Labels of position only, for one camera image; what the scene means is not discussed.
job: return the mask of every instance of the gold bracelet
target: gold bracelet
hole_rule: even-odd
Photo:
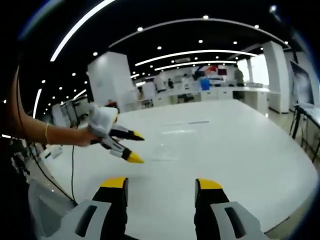
[[[46,127],[45,127],[44,135],[45,135],[46,143],[50,144],[49,141],[48,141],[48,134],[47,134],[48,133],[48,127],[49,127],[49,124],[47,124]]]

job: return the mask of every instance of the white cabinet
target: white cabinet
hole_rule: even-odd
[[[157,96],[153,98],[154,107],[163,107],[167,105],[170,105],[170,100],[168,96]]]
[[[201,101],[212,101],[218,100],[218,91],[211,90],[211,91],[202,91],[201,92]]]
[[[231,89],[219,89],[218,90],[218,99],[219,100],[228,100],[233,99],[233,91]]]

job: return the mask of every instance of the white floor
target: white floor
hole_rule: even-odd
[[[274,111],[269,110],[266,114],[266,117],[268,117],[270,120],[272,120],[274,123],[276,123],[279,127],[281,127],[285,132],[289,133],[290,126],[293,120],[293,113],[289,114],[278,114]],[[297,141],[300,144],[301,139],[301,130],[297,133]],[[46,167],[43,163],[40,163],[41,167],[45,170],[45,172],[52,178]],[[320,160],[316,159],[314,163],[315,167],[317,169],[320,169]],[[39,171],[38,166],[34,163],[33,160],[30,160],[27,164],[27,167],[29,171],[31,172],[30,179],[37,179],[42,184],[46,185],[49,189],[59,193],[57,188],[53,186]],[[269,231],[267,233],[267,236],[270,239],[284,239],[289,236],[289,234],[292,232],[292,230],[297,226],[300,219],[305,215],[306,209],[308,209],[308,206],[310,204],[311,197],[301,206],[297,211],[289,217],[288,220],[281,223],[279,226],[275,227],[273,230]]]

